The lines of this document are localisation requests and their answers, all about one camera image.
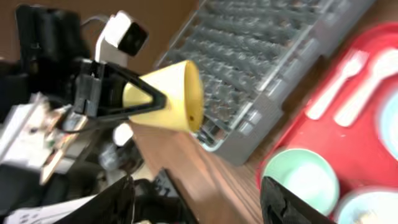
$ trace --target white spoon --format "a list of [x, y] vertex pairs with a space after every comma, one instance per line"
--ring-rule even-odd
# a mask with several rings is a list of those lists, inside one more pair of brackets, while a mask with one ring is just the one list
[[329, 81], [329, 84], [325, 87], [325, 90], [320, 94], [319, 98], [316, 99], [314, 104], [305, 112], [305, 114], [313, 120], [318, 120], [328, 109], [329, 105], [340, 91], [344, 82], [347, 81], [349, 77], [357, 75], [366, 60], [368, 59], [368, 54], [360, 50], [356, 50], [353, 54], [349, 54], [342, 61], [342, 65], [338, 68], [338, 74]]
[[398, 72], [398, 50], [387, 49], [383, 51], [370, 66], [370, 76], [362, 82], [358, 90], [335, 116], [336, 123], [342, 127], [351, 126], [379, 84]]

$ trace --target table surface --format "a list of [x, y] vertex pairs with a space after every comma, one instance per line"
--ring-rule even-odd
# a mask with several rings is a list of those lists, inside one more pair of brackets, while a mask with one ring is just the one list
[[[85, 19], [95, 14], [114, 14], [123, 9], [144, 23], [150, 34], [148, 44], [140, 54], [129, 61], [129, 68], [146, 73], [159, 55], [167, 48], [168, 42], [178, 31], [197, 1], [183, 0], [7, 0], [0, 2], [0, 58], [17, 60], [19, 57], [18, 39], [13, 16], [20, 3], [43, 4], [46, 6], [70, 9]], [[349, 43], [350, 37], [375, 26], [378, 23], [398, 19], [398, 1], [378, 0], [364, 15], [339, 51]], [[99, 24], [85, 30], [85, 38], [93, 49]], [[171, 171], [174, 181], [185, 197], [200, 223], [262, 223], [259, 191], [254, 175], [258, 164], [283, 133], [289, 120], [302, 106], [309, 90], [322, 79], [331, 59], [320, 58], [284, 103], [286, 115], [280, 120], [271, 134], [254, 151], [245, 165], [232, 166], [211, 153], [205, 152], [189, 134], [134, 125], [137, 143], [146, 164], [153, 174], [162, 167]]]
[[284, 103], [286, 116], [254, 151], [245, 165], [232, 166], [205, 152], [189, 134], [135, 126], [138, 145], [150, 170], [171, 170], [200, 223], [262, 223], [254, 175], [258, 164], [303, 105], [309, 90], [322, 79], [329, 63], [355, 35], [381, 22], [398, 19], [398, 2], [378, 0], [330, 59], [320, 58]]

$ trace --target gray dish rack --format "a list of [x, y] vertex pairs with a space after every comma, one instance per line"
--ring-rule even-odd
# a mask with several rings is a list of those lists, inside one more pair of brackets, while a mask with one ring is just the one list
[[243, 164], [283, 115], [281, 105], [330, 56], [374, 0], [202, 1], [156, 63], [193, 60], [205, 88], [203, 148]]

